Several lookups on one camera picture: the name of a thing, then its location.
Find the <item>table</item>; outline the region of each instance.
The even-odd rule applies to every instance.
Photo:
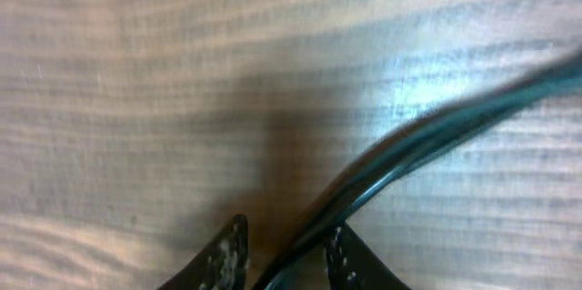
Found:
[[[582,0],[0,0],[0,284],[154,289],[235,213],[249,284],[342,168],[582,46]],[[582,288],[582,96],[349,224],[414,289]],[[323,289],[316,250],[297,288]]]

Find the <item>wire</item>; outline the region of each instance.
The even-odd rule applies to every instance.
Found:
[[[582,86],[582,54],[514,84],[416,120],[363,154],[309,209],[254,290],[276,285],[285,269],[343,224],[385,186],[549,95]]]

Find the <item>cable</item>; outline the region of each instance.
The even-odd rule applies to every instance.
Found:
[[[549,95],[582,86],[582,54],[512,85],[416,120],[363,154],[311,207],[285,249],[259,277],[254,290],[276,285],[285,269],[320,244],[386,185],[486,131]]]

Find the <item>wooden surface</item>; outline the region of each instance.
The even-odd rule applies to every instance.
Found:
[[[581,46],[582,0],[0,0],[0,287],[154,289],[234,213],[250,283],[382,135]],[[581,122],[548,99],[350,224],[415,289],[582,289]]]

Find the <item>dark green wire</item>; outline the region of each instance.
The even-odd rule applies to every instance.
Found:
[[[389,135],[340,174],[316,201],[296,235],[253,289],[273,288],[287,267],[321,244],[386,185],[537,100],[580,86],[582,54],[494,92],[442,108]]]

